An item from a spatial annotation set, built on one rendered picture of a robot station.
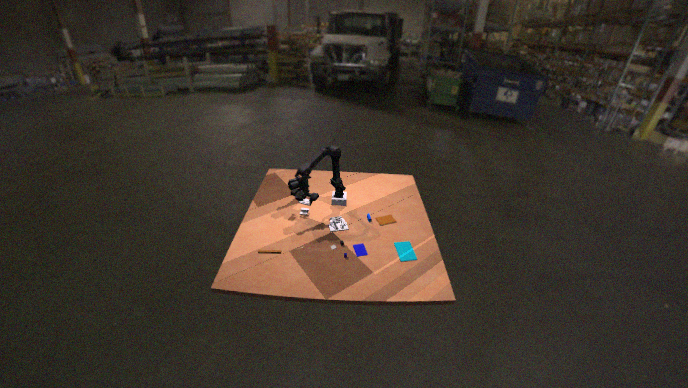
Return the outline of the cyan flat square plate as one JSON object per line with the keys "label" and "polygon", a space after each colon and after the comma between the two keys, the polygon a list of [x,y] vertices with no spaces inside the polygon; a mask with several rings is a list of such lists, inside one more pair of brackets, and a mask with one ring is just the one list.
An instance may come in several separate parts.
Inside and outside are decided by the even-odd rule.
{"label": "cyan flat square plate", "polygon": [[408,262],[411,260],[417,260],[414,254],[414,250],[410,242],[395,242],[396,250],[398,251],[398,257],[400,262]]}

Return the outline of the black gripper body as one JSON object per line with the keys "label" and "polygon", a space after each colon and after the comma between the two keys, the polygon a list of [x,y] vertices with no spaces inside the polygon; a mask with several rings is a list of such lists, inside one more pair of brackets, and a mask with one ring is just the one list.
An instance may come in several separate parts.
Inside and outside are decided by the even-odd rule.
{"label": "black gripper body", "polygon": [[296,188],[296,189],[294,189],[294,190],[291,191],[291,195],[294,195],[294,196],[295,196],[295,194],[296,194],[296,192],[297,192],[297,189],[300,189],[301,191],[304,190],[304,191],[306,192],[305,195],[308,196],[308,197],[310,197],[310,200],[311,200],[311,201],[316,201],[316,200],[318,199],[318,197],[319,197],[319,194],[318,194],[318,193],[314,193],[314,192],[313,192],[312,194],[310,194],[310,193],[309,193],[310,190],[308,189],[308,187],[309,187],[309,185],[308,185],[307,187],[299,187],[299,188]]}

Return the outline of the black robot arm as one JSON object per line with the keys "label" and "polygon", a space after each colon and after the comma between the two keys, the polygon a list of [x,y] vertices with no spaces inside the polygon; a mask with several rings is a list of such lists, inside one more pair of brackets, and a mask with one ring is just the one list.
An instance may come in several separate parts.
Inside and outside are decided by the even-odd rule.
{"label": "black robot arm", "polygon": [[[345,186],[343,186],[343,182],[340,178],[340,167],[339,167],[339,158],[341,157],[341,149],[338,148],[337,146],[329,146],[325,148],[321,148],[307,163],[302,164],[299,168],[298,171],[295,175],[296,178],[290,179],[288,182],[288,186],[290,190],[294,190],[299,187],[307,187],[308,186],[308,179],[311,178],[309,174],[312,171],[312,168],[325,156],[325,155],[330,155],[332,158],[332,169],[333,169],[333,178],[330,179],[331,185],[335,187],[335,195],[334,197],[336,198],[343,198],[343,191],[346,189]],[[300,175],[300,176],[298,176]],[[306,199],[306,192],[304,190],[299,190],[297,189],[297,192],[295,194],[295,200],[297,201],[302,201]]]}

